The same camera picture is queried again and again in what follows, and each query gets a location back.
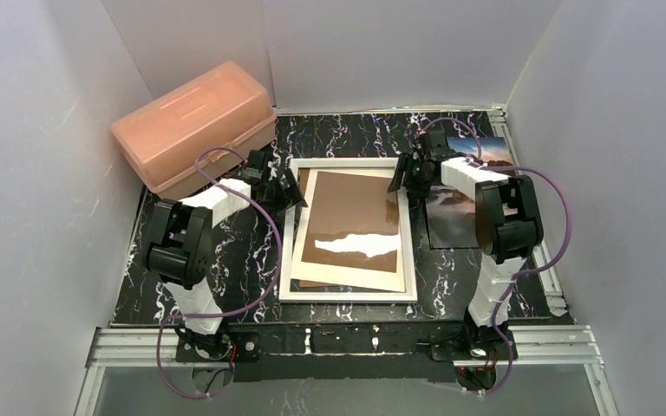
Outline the sunset photo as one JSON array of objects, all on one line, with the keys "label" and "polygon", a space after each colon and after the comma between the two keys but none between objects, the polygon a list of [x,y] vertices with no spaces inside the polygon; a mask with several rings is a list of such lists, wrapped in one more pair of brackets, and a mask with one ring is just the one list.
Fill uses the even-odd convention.
[{"label": "sunset photo", "polygon": [[[482,160],[489,166],[513,166],[503,137],[480,138]],[[453,188],[433,185],[426,199],[429,244],[432,249],[477,249],[475,205]]]}]

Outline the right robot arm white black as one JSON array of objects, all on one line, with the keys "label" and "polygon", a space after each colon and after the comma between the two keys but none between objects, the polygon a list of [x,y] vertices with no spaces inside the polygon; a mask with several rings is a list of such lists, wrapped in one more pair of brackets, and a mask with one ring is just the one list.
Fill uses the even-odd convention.
[{"label": "right robot arm white black", "polygon": [[506,166],[489,166],[474,155],[455,151],[445,132],[436,129],[420,133],[415,151],[398,157],[388,186],[389,192],[405,189],[411,198],[426,198],[439,184],[474,202],[481,265],[463,330],[473,345],[505,336],[510,292],[544,236],[532,180],[509,172]]}]

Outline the white picture frame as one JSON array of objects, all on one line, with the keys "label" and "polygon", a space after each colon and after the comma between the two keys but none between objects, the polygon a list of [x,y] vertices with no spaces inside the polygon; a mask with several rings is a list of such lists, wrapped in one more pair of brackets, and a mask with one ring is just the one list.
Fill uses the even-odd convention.
[{"label": "white picture frame", "polygon": [[[316,186],[318,170],[364,170],[379,177],[391,179],[394,176],[396,158],[311,158],[293,159],[289,168],[295,178],[299,177],[301,169],[309,171],[306,190],[308,196],[305,200],[309,207],[313,206],[313,191]],[[414,250],[412,232],[408,213],[408,196],[403,190],[396,193],[399,212],[399,230],[401,249],[398,251],[398,271],[402,274],[404,290],[394,291],[293,291],[292,269],[295,260],[294,245],[302,238],[302,223],[296,220],[296,211],[290,209],[284,217],[284,240],[279,253],[282,259],[279,265],[280,281],[279,295],[281,302],[291,303],[413,303],[418,300],[417,279],[415,275]]]}]

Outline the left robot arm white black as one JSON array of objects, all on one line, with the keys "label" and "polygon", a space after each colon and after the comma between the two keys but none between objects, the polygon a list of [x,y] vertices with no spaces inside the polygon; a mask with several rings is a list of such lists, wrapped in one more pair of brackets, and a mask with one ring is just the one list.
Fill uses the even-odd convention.
[{"label": "left robot arm white black", "polygon": [[216,250],[213,230],[233,214],[251,207],[271,227],[275,242],[281,247],[283,239],[275,217],[305,203],[292,170],[274,171],[270,154],[250,151],[240,159],[238,174],[230,179],[215,179],[201,167],[201,161],[209,154],[202,153],[194,166],[210,187],[181,200],[157,202],[141,256],[145,269],[158,275],[172,295],[186,329],[193,335],[215,335],[224,318],[255,308],[271,294],[281,274],[280,270],[275,271],[257,300],[230,312],[223,311],[206,280]]}]

